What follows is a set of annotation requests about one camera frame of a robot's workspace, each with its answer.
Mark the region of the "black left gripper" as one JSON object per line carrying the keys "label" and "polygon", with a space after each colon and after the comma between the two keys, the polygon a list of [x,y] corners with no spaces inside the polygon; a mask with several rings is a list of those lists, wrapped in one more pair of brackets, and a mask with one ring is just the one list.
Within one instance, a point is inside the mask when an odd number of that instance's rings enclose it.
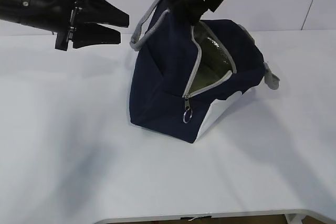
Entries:
{"label": "black left gripper", "polygon": [[[99,24],[129,26],[129,15],[106,0],[61,0],[59,5],[61,26],[55,42],[55,49],[58,50],[67,50],[71,40],[74,49],[94,45],[118,45],[121,43],[120,32]],[[78,25],[76,28],[77,13],[78,22],[87,24]]]}

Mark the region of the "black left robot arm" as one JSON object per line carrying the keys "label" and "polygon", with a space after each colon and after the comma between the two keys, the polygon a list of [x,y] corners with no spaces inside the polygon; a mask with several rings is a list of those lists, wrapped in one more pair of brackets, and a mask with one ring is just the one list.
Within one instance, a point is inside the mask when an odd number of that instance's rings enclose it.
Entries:
{"label": "black left robot arm", "polygon": [[1,0],[1,19],[56,33],[55,48],[117,45],[129,15],[106,0]]}

